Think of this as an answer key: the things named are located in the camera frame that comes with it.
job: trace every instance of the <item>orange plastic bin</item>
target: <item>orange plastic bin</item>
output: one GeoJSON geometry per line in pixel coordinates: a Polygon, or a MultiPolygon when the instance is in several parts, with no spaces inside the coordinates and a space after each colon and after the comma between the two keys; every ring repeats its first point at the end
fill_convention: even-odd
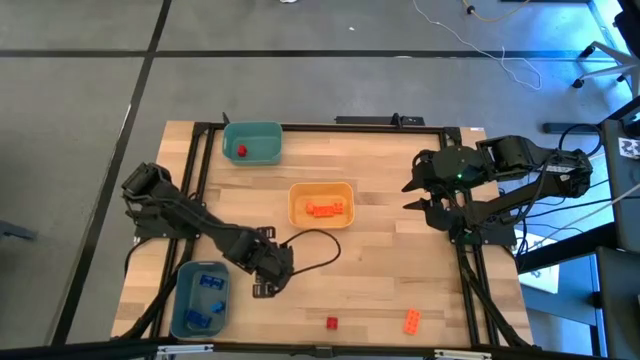
{"type": "Polygon", "coordinates": [[[298,183],[289,189],[289,221],[309,229],[339,229],[355,218],[353,189],[345,182],[298,183]]]}

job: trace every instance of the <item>blue block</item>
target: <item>blue block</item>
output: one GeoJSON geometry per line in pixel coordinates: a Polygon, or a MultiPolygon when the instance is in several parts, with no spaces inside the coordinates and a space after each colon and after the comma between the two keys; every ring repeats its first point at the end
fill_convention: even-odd
{"type": "Polygon", "coordinates": [[[212,289],[222,290],[224,280],[209,275],[202,275],[200,277],[200,285],[212,289]]]}
{"type": "Polygon", "coordinates": [[[211,311],[219,314],[222,312],[222,310],[224,310],[224,301],[218,301],[217,303],[211,305],[211,311]]]}
{"type": "Polygon", "coordinates": [[[209,324],[211,324],[211,318],[204,316],[195,310],[189,310],[189,312],[187,312],[187,322],[201,328],[208,328],[209,324]]]}

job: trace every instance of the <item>blue bin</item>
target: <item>blue bin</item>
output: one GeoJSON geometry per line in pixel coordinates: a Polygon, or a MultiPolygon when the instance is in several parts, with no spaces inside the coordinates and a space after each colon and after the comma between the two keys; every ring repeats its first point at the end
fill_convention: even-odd
{"type": "Polygon", "coordinates": [[[276,122],[232,123],[224,128],[222,153],[234,165],[275,165],[282,157],[282,126],[276,122]],[[242,157],[238,149],[244,145],[242,157]]]}
{"type": "Polygon", "coordinates": [[[210,338],[222,331],[229,310],[229,286],[229,271],[223,263],[190,261],[182,265],[178,270],[171,319],[173,336],[210,338]],[[220,301],[224,302],[224,309],[219,312],[212,311],[212,306],[220,301]],[[193,312],[201,315],[202,324],[187,320],[190,311],[191,315],[193,312]]]}

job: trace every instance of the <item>floor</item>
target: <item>floor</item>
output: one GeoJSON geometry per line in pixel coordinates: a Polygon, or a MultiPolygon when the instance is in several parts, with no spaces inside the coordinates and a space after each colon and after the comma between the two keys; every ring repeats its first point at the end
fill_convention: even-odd
{"type": "MultiPolygon", "coordinates": [[[[225,111],[232,121],[330,123],[336,115],[399,112],[423,116],[429,125],[480,126],[491,137],[517,134],[555,147],[558,137],[543,134],[543,122],[599,122],[630,100],[616,76],[589,80],[579,91],[570,87],[581,73],[612,65],[601,56],[573,60],[591,41],[605,41],[585,4],[531,3],[503,21],[483,23],[458,1],[417,2],[482,50],[500,56],[504,46],[507,56],[529,58],[542,89],[513,82],[496,61],[426,22],[410,0],[168,1],[158,42],[151,40],[161,0],[0,0],[0,219],[38,232],[34,241],[0,240],[0,348],[50,341],[125,119],[134,122],[116,184],[155,158],[167,120],[220,121],[225,111]],[[150,43],[151,50],[202,50],[208,57],[165,52],[145,61],[136,51],[150,43]],[[269,50],[343,51],[273,57],[282,53],[269,50]],[[406,50],[423,52],[393,57],[406,50]]],[[[485,16],[516,6],[475,5],[485,16]]],[[[521,62],[505,64],[521,80],[537,80],[521,62]]],[[[123,133],[126,138],[126,127],[123,133]]],[[[575,136],[567,147],[594,143],[575,136]]],[[[592,181],[605,179],[604,158],[594,164],[592,181]]],[[[117,308],[133,228],[117,188],[105,191],[113,196],[106,198],[69,342],[107,339],[117,308]]],[[[607,196],[603,185],[586,199],[607,196]]],[[[561,226],[583,211],[588,207],[543,220],[561,226]]],[[[610,219],[609,212],[577,226],[587,230],[610,219]]],[[[588,327],[535,311],[529,316],[543,348],[590,352],[588,327]]]]}

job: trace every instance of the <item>chair wheel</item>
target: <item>chair wheel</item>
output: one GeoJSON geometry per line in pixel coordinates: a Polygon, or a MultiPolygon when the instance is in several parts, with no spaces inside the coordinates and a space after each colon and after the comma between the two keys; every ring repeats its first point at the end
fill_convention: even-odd
{"type": "Polygon", "coordinates": [[[576,79],[576,81],[574,81],[573,84],[571,84],[571,86],[573,86],[576,89],[580,89],[582,85],[584,85],[584,80],[582,79],[576,79]]]}
{"type": "Polygon", "coordinates": [[[596,51],[596,47],[593,45],[589,45],[587,46],[586,49],[582,50],[582,52],[580,53],[580,55],[578,55],[578,57],[587,57],[593,54],[594,51],[596,51]]]}

